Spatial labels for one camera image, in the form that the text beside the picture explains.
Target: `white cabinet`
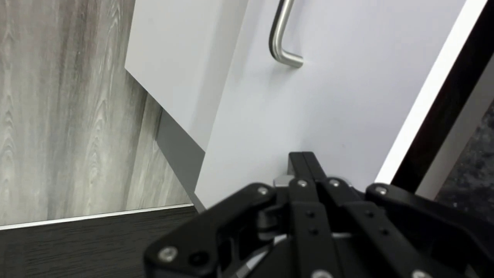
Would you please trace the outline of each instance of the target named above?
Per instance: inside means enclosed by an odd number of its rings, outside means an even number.
[[[295,0],[293,68],[268,48],[277,1],[137,0],[126,69],[206,151],[206,208],[291,151],[364,189],[391,181],[484,4]]]

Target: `screw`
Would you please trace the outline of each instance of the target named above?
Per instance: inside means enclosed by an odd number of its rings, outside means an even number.
[[[261,186],[257,189],[257,192],[261,193],[262,195],[266,195],[266,193],[268,193],[268,189]]]
[[[177,257],[177,254],[177,248],[173,246],[167,246],[160,250],[160,252],[158,253],[158,258],[165,263],[169,263]]]
[[[417,269],[412,272],[412,278],[432,278],[432,276],[422,270]]]
[[[318,269],[312,273],[311,278],[333,278],[333,275],[325,270]]]
[[[334,186],[334,187],[338,187],[339,181],[331,179],[331,180],[329,180],[329,184]]]
[[[375,188],[375,190],[376,190],[377,192],[381,193],[381,195],[386,195],[386,193],[388,192],[388,190],[387,190],[387,189],[385,189],[385,188],[384,188],[384,187],[382,187],[382,186],[378,186],[378,187],[376,187],[376,188]]]

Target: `gray wood laminate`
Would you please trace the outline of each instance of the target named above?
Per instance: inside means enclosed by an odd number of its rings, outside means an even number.
[[[124,69],[133,7],[0,0],[0,225],[188,201]]]
[[[144,277],[144,249],[193,206],[0,231],[0,277]]]

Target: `door handle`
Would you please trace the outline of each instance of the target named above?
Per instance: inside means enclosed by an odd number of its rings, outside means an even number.
[[[271,33],[269,34],[269,52],[278,62],[299,68],[303,65],[304,59],[299,55],[285,51],[282,47],[283,33],[285,32],[292,6],[293,0],[280,0],[273,26],[271,27]]]

